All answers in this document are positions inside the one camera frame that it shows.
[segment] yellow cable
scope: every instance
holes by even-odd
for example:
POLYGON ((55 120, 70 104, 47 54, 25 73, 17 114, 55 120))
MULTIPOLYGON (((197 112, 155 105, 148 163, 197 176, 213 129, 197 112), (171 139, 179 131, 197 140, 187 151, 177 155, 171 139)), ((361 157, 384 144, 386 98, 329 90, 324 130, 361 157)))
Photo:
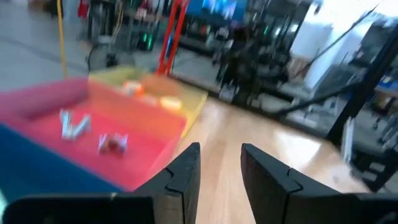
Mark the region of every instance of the yellow cable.
POLYGON ((65 44, 63 41, 63 26, 62 26, 62 8, 61 8, 61 0, 57 0, 57 10, 58 10, 58 26, 60 29, 60 48, 61 48, 61 62, 62 62, 62 75, 63 78, 68 78, 68 69, 67 69, 67 59, 65 56, 65 44))
POLYGON ((116 27, 115 30, 113 31, 111 42, 109 43, 109 45, 114 44, 116 37, 118 36, 120 28, 122 26, 123 14, 124 14, 123 2, 118 1, 117 5, 119 5, 118 21, 116 22, 116 27))

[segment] red pole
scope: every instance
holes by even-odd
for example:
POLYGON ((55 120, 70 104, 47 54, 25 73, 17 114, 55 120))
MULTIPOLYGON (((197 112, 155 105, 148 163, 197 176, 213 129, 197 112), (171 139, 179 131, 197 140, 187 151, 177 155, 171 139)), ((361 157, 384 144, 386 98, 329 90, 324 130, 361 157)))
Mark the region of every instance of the red pole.
POLYGON ((169 37, 170 37, 170 34, 171 34, 173 26, 174 26, 174 19, 175 19, 176 12, 177 12, 177 4, 175 2, 173 2, 172 10, 170 12, 170 17, 169 17, 169 24, 167 25, 166 34, 165 34, 164 41, 163 41, 162 53, 160 54, 160 58, 159 58, 159 63, 160 63, 159 66, 160 67, 163 67, 163 64, 164 64, 164 57, 166 55, 169 37))
POLYGON ((167 68, 166 68, 167 70, 165 71, 167 76, 170 75, 170 69, 172 67, 174 56, 175 56, 175 53, 177 53, 178 42, 180 41, 181 29, 182 29, 182 25, 184 22, 184 17, 185 17, 186 11, 187 11, 187 5, 182 4, 181 11, 180 11, 180 17, 178 18, 177 27, 175 28, 175 32, 174 32, 173 45, 171 48, 170 56, 167 61, 167 68))

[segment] monitor screen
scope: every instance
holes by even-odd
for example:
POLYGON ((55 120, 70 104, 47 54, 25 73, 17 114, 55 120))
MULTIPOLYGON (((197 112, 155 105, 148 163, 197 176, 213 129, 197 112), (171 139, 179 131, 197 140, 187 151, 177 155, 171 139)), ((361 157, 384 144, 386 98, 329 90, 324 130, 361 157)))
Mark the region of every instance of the monitor screen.
POLYGON ((242 22, 246 0, 191 0, 187 14, 210 21, 242 22))

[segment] blue surface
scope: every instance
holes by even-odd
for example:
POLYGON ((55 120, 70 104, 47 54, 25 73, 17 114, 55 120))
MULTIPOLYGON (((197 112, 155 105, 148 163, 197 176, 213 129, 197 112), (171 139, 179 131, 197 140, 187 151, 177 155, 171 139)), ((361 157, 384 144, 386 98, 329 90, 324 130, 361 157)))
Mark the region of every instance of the blue surface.
POLYGON ((381 88, 386 88, 388 90, 398 91, 398 80, 394 80, 391 77, 384 76, 383 78, 381 78, 377 86, 381 88))
POLYGON ((3 124, 0 140, 0 189, 9 203, 28 194, 121 191, 3 124))

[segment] wooden floor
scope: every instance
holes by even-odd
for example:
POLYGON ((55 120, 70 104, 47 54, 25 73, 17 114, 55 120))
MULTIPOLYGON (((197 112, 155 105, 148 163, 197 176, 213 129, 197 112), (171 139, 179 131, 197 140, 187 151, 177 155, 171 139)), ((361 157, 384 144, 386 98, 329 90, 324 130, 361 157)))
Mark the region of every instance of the wooden floor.
POLYGON ((174 157, 192 142, 201 146, 197 224, 254 223, 241 175, 244 142, 340 192, 367 192, 331 144, 212 99, 174 157))

